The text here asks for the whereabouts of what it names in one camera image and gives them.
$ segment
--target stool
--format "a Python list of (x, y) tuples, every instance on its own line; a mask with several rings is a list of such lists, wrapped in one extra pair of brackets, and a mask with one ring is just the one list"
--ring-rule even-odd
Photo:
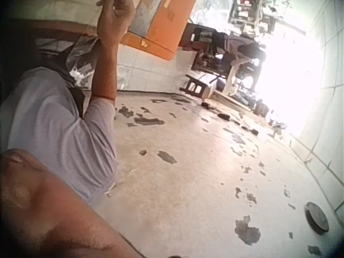
[(208, 84), (201, 82), (190, 75), (187, 75), (187, 77), (189, 78), (187, 86), (185, 88), (180, 87), (179, 90), (184, 91), (186, 94), (190, 94), (194, 97), (201, 98), (203, 100), (206, 99), (210, 93), (210, 87)]

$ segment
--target man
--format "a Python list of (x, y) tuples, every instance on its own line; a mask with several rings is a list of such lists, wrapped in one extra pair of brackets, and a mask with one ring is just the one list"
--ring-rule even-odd
[(117, 50), (134, 13), (132, 0), (103, 1), (101, 48), (83, 119), (66, 82), (44, 67), (25, 72), (2, 105), (10, 123), (2, 134), (2, 240), (8, 232), (32, 256), (140, 257), (89, 206), (117, 169)]

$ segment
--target round drain cover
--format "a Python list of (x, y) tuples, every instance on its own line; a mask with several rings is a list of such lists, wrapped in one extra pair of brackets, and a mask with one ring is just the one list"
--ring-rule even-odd
[(323, 210), (315, 203), (307, 203), (306, 205), (306, 217), (310, 226), (318, 234), (324, 234), (328, 232), (328, 220)]

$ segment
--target skin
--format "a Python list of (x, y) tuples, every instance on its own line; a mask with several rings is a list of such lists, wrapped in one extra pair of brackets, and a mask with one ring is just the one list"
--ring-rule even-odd
[[(135, 10), (132, 0), (102, 1), (98, 34), (102, 43), (92, 82), (93, 98), (114, 103), (117, 49)], [(1, 155), (2, 223), (35, 257), (141, 257), (72, 189), (30, 153)]]

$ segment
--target floor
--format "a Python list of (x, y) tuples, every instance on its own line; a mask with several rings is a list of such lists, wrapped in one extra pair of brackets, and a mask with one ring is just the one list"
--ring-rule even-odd
[[(258, 136), (183, 96), (120, 92), (118, 183), (96, 211), (150, 258), (326, 254), (343, 229), (286, 141), (210, 102)], [(307, 202), (324, 210), (327, 234), (308, 225)]]

